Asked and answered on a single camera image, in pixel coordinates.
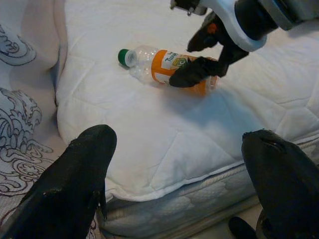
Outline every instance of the quilted mattress top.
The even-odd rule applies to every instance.
[[[107,198],[145,201],[241,164],[242,134],[266,128],[287,140],[319,134],[319,25],[270,34],[265,47],[232,65],[214,93],[141,84],[117,61],[145,44],[186,53],[204,18],[159,0],[67,0],[68,57],[57,89],[66,142],[106,123],[118,145]],[[218,58],[217,46],[195,54]]]

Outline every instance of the floor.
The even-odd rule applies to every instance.
[[[253,228],[256,228],[257,219],[261,210],[261,205],[257,205],[239,213],[237,216],[244,219]],[[227,222],[228,220],[222,221],[219,224],[192,236],[190,239],[233,239],[234,237],[228,229]]]

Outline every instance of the bottle label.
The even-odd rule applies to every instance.
[[[197,57],[177,54],[167,50],[160,50],[154,57],[152,62],[152,78],[160,83],[168,84],[169,79],[174,74],[174,72],[187,63],[188,60],[195,60]],[[184,88],[184,90],[189,93],[195,93],[196,95],[204,96],[207,93],[206,80],[200,82],[199,84]]]

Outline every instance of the green bottle cap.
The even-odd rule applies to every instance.
[[[136,65],[138,56],[135,51],[122,49],[118,54],[118,60],[126,67],[132,67]]]

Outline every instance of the orange juice bottle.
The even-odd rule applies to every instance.
[[[181,55],[167,50],[158,50],[154,47],[140,46],[135,50],[122,49],[118,59],[124,66],[130,68],[130,74],[142,83],[156,81],[159,84],[168,84],[174,72],[197,57]],[[199,84],[182,88],[183,90],[199,96],[205,96],[215,88],[217,77],[207,77]]]

